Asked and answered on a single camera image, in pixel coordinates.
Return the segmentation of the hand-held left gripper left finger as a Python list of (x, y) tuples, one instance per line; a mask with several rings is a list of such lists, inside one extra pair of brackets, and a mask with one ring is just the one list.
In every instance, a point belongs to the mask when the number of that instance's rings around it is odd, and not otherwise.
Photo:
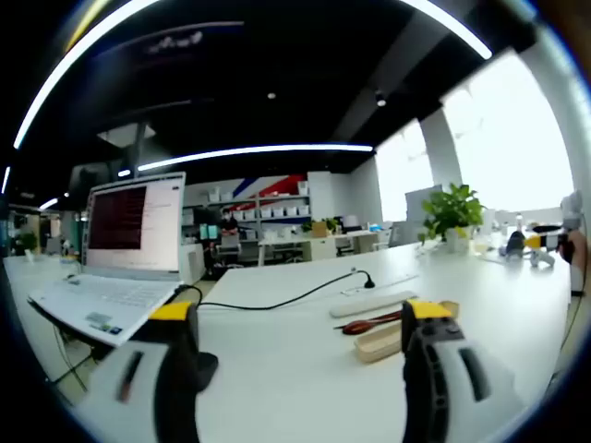
[(165, 305), (145, 327), (94, 370), (76, 416), (100, 442), (198, 442), (197, 307)]

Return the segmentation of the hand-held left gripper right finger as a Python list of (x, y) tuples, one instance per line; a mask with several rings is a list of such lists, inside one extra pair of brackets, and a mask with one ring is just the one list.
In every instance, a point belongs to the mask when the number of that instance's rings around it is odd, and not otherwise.
[(512, 371), (443, 305), (404, 302), (401, 339), (404, 442), (493, 442), (524, 409)]

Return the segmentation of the person's right hand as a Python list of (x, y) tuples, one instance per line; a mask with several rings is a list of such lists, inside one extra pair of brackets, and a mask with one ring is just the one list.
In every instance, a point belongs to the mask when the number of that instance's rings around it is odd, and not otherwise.
[(587, 238), (578, 230), (569, 232), (569, 241), (573, 243), (572, 265), (585, 273), (587, 266)]

